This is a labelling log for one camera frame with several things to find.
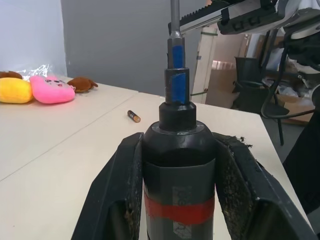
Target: black chair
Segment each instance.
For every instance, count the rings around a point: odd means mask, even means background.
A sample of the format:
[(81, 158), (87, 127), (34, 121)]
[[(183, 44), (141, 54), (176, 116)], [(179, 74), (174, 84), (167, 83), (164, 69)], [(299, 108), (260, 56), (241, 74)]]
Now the black chair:
[[(259, 66), (257, 58), (236, 57), (236, 75), (234, 92), (239, 92), (239, 96), (233, 102), (234, 108), (240, 111), (261, 114), (262, 105), (269, 94), (269, 88), (263, 82), (264, 72)], [(274, 103), (270, 102), (266, 106), (269, 115), (287, 115), (289, 110), (279, 106), (278, 98), (274, 94)], [(284, 136), (281, 120), (277, 120), (281, 146), (284, 145)]]

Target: white wall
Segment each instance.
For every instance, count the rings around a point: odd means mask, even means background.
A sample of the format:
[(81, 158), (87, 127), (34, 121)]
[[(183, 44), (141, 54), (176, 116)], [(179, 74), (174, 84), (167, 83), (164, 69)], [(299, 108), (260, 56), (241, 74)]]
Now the white wall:
[(0, 0), (0, 71), (54, 66), (66, 75), (60, 0)]

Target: cardboard box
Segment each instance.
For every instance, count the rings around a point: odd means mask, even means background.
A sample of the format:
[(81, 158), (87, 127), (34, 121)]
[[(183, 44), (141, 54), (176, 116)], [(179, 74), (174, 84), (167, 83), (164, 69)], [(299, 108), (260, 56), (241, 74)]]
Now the cardboard box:
[(238, 93), (234, 90), (234, 81), (237, 80), (235, 69), (212, 69), (205, 104), (230, 109)]
[[(279, 104), (290, 111), (288, 115), (297, 114), (297, 113), (315, 109), (315, 106), (311, 104), (306, 104), (302, 97), (287, 96), (287, 95), (281, 95), (281, 94), (277, 94), (277, 97), (279, 100)], [(297, 116), (297, 117), (286, 119), (284, 120), (284, 122), (290, 123), (290, 124), (303, 125), (310, 121), (312, 115), (313, 113), (303, 115), (303, 116)]]

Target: wire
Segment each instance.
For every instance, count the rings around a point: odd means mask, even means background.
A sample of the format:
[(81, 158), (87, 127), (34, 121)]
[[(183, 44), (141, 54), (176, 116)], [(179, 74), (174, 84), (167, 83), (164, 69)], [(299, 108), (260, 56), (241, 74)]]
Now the wire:
[(274, 94), (275, 94), (275, 92), (277, 90), (277, 87), (278, 87), (280, 81), (282, 80), (282, 77), (283, 77), (283, 74), (284, 74), (284, 70), (285, 70), (285, 67), (286, 67), (287, 54), (288, 54), (288, 47), (284, 46), (284, 50), (283, 50), (283, 53), (281, 55), (281, 60), (280, 60), (280, 65), (279, 65), (278, 78), (277, 78), (276, 81), (274, 81), (274, 83), (270, 87), (269, 94), (266, 97), (266, 99), (264, 100), (264, 103), (263, 103), (262, 108), (261, 108), (262, 116), (267, 118), (267, 119), (290, 119), (290, 118), (295, 118), (295, 117), (299, 117), (299, 116), (303, 116), (303, 115), (307, 115), (307, 114), (311, 114), (311, 113), (315, 112), (315, 110), (309, 110), (309, 111), (299, 112), (299, 113), (295, 113), (295, 114), (291, 114), (291, 115), (269, 115), (269, 114), (267, 114), (265, 112), (267, 104), (270, 102), (271, 98), (274, 96)]
[(202, 95), (202, 94), (207, 94), (207, 93), (208, 93), (208, 91), (202, 91), (202, 92), (192, 93), (192, 94), (190, 94), (190, 96), (192, 97), (192, 96), (197, 96), (197, 95)]
[(266, 75), (267, 65), (268, 65), (268, 62), (270, 60), (271, 52), (274, 49), (273, 47), (274, 47), (276, 39), (277, 39), (278, 30), (279, 30), (278, 28), (272, 30), (271, 39), (270, 39), (270, 43), (269, 43), (269, 46), (268, 46), (268, 51), (266, 52), (266, 55), (265, 55), (265, 60), (264, 60), (262, 65), (259, 65), (261, 67), (261, 76), (263, 78)]
[(266, 47), (267, 47), (267, 42), (268, 42), (268, 38), (270, 36), (270, 30), (266, 32), (266, 35), (263, 39), (263, 43), (262, 43), (262, 47), (261, 47), (261, 52), (260, 52), (260, 56), (259, 56), (259, 67), (261, 67), (262, 62), (264, 60), (264, 56), (265, 56), (265, 52), (266, 52)]

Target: floor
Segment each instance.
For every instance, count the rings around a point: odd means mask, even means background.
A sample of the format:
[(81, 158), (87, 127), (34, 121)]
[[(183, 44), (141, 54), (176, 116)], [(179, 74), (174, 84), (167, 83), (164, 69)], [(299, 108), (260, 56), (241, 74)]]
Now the floor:
[(284, 145), (280, 145), (280, 138), (279, 138), (279, 130), (278, 124), (275, 120), (272, 119), (265, 119), (262, 118), (264, 126), (272, 140), (273, 146), (278, 153), (278, 156), (283, 163), (286, 160), (289, 152), (295, 145), (300, 133), (304, 129), (303, 126), (294, 125), (294, 124), (282, 124), (283, 129), (283, 139)]

